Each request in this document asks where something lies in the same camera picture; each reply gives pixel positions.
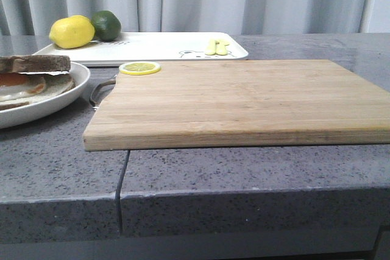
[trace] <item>bamboo cutting board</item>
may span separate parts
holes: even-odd
[[[329,60],[160,64],[118,74],[86,150],[390,142],[390,93]]]

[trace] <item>white plate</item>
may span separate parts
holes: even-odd
[[[71,62],[71,70],[69,73],[76,83],[73,89],[41,102],[0,111],[0,129],[45,117],[61,110],[76,100],[85,89],[91,72],[84,65]]]
[[[228,55],[205,55],[210,39],[224,39]],[[119,66],[129,61],[140,60],[229,60],[246,59],[248,52],[231,36],[219,32],[157,32],[122,33],[112,42],[92,41],[75,49],[61,49],[54,44],[34,55],[68,55],[74,62],[87,66]]]

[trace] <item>egg yolk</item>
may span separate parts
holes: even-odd
[[[22,85],[26,83],[28,78],[25,74],[20,73],[5,73],[0,74],[0,86]]]

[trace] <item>granite countertop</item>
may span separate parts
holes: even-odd
[[[330,59],[390,91],[388,33],[234,39],[249,59]],[[0,54],[48,43],[3,36]],[[91,69],[70,106],[0,130],[0,243],[344,230],[367,236],[343,249],[370,250],[390,224],[389,144],[84,151],[89,93],[115,72]]]

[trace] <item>lemon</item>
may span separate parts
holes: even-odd
[[[151,61],[136,61],[122,64],[119,71],[124,74],[132,76],[143,76],[145,74],[152,74],[161,69],[160,64]]]
[[[50,29],[49,38],[64,49],[71,49],[88,44],[95,34],[89,18],[73,15],[56,21]]]
[[[121,22],[109,10],[95,12],[91,23],[95,28],[95,37],[102,41],[113,41],[121,33]]]

